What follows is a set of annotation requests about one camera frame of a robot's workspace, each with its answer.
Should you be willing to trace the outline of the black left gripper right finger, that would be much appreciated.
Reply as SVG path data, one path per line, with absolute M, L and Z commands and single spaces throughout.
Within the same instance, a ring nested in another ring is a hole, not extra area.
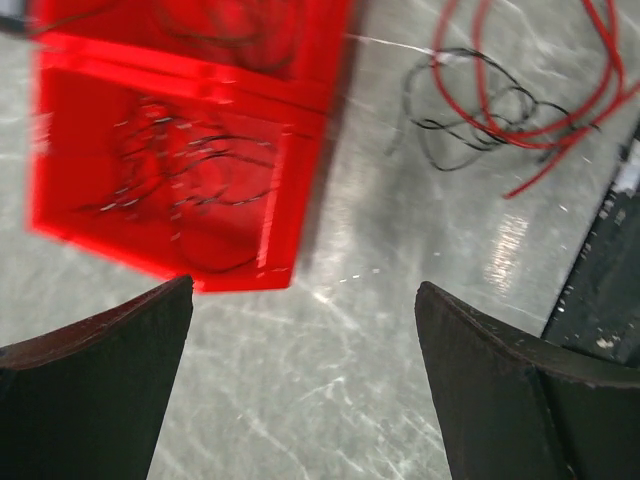
M 420 285 L 415 318 L 455 479 L 636 479 L 639 372 Z

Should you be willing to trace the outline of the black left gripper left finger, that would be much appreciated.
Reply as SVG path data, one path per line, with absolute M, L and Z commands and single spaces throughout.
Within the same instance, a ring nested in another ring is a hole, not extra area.
M 182 276 L 1 349 L 4 479 L 144 479 L 193 313 Z

